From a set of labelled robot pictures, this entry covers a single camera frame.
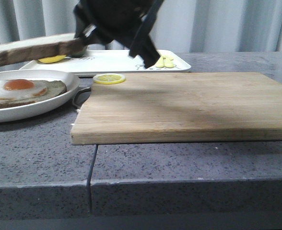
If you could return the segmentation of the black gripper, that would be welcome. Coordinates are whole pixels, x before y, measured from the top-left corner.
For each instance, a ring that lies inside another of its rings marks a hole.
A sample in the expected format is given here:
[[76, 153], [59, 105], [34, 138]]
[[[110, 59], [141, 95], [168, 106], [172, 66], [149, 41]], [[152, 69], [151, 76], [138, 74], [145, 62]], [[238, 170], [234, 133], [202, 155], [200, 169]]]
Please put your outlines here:
[[129, 56], [140, 56], [145, 68], [160, 54], [149, 33], [163, 0], [81, 0], [74, 7], [75, 38], [85, 45], [105, 45], [113, 40], [129, 48]]

